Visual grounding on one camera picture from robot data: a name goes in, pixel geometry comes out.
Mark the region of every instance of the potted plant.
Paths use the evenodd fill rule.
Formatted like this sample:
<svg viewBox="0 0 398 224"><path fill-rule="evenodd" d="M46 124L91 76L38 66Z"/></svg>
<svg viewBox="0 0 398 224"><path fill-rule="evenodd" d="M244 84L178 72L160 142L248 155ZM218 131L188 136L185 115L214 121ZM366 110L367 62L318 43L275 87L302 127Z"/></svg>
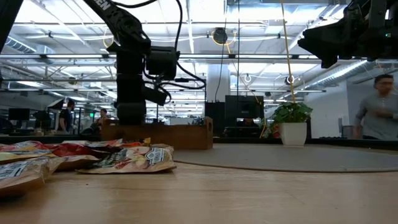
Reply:
<svg viewBox="0 0 398 224"><path fill-rule="evenodd" d="M274 123L269 128L279 127L279 134L285 146L304 146L307 138L307 124L312 108L304 103L283 103L272 115Z"/></svg>

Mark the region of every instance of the round rug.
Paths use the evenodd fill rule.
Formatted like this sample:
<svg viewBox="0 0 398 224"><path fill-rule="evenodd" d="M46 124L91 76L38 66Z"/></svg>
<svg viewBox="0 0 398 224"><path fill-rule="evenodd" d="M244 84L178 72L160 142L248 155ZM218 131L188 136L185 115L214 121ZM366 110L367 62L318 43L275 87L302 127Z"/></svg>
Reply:
<svg viewBox="0 0 398 224"><path fill-rule="evenodd" d="M174 161L203 166L287 172L398 171L398 153L350 147L215 144L208 150L174 151Z"/></svg>

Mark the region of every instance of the white pot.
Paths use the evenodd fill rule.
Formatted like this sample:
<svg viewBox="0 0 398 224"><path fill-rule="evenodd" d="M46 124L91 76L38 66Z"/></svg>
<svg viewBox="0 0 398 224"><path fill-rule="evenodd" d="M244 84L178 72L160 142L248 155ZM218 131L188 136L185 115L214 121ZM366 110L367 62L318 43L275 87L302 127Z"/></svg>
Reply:
<svg viewBox="0 0 398 224"><path fill-rule="evenodd" d="M285 146L304 146L307 138L306 123L282 123L279 134Z"/></svg>

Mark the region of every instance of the wooden table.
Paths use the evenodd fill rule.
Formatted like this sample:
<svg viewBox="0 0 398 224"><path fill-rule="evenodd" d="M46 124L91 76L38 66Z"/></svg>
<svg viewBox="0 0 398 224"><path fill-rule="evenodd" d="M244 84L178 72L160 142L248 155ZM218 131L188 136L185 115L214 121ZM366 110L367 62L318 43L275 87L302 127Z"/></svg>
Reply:
<svg viewBox="0 0 398 224"><path fill-rule="evenodd" d="M300 174L179 164L165 174L59 173L4 224L383 223L398 220L398 173Z"/></svg>

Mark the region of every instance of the wooden crate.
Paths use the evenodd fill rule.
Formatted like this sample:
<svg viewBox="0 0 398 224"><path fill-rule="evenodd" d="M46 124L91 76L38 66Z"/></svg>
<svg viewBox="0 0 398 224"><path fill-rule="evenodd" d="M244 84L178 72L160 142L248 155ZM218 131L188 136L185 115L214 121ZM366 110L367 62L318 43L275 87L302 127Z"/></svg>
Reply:
<svg viewBox="0 0 398 224"><path fill-rule="evenodd" d="M106 122L101 130L104 141L124 138L126 140L150 138L153 144L168 144L174 149L211 149L213 147L213 120L205 118L205 125L160 125L142 126L110 125Z"/></svg>

